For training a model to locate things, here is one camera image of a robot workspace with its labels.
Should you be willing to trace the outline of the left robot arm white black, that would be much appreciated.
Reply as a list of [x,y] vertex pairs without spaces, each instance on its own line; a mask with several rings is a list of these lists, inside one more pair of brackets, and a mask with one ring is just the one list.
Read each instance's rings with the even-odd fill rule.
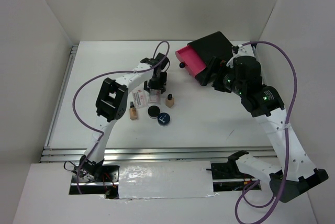
[[79,119],[85,127],[93,131],[92,144],[80,158],[76,169],[77,178],[87,177],[95,182],[102,177],[105,149],[116,122],[125,114],[128,95],[139,85],[147,92],[166,91],[167,73],[163,71],[169,59],[159,53],[155,58],[144,58],[131,71],[117,71],[123,76],[116,79],[107,77],[99,90],[96,106],[96,126],[91,127]]

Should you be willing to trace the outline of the black drawer organizer case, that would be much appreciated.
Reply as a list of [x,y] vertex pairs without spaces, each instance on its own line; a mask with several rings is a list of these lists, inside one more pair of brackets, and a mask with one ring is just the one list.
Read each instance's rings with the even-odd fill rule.
[[205,64],[212,57],[218,57],[227,63],[233,56],[232,43],[220,31],[192,41],[188,46],[196,51]]

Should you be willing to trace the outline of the floral clear makeup box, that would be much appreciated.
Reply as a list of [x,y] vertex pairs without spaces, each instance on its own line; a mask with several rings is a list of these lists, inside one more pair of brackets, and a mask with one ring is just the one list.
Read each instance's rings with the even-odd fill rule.
[[151,89],[149,91],[148,103],[149,104],[160,104],[160,94],[161,92],[159,90]]

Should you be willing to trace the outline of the pink top drawer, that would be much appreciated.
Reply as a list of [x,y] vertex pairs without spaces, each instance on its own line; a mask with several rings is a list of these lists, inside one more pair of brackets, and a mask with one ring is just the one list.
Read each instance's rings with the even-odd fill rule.
[[185,46],[177,50],[175,55],[181,63],[184,63],[184,68],[192,77],[195,77],[206,68],[205,62],[191,46]]

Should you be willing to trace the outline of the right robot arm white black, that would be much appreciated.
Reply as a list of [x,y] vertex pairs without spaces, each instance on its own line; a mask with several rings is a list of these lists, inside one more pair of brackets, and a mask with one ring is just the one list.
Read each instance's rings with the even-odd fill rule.
[[267,183],[272,193],[287,203],[317,185],[329,175],[311,161],[289,124],[290,108],[285,109],[278,91],[263,84],[261,65],[252,56],[243,55],[220,63],[213,88],[235,93],[244,108],[263,128],[280,161],[271,165],[248,151],[238,151],[226,163],[211,166],[214,178],[239,178],[249,175]]

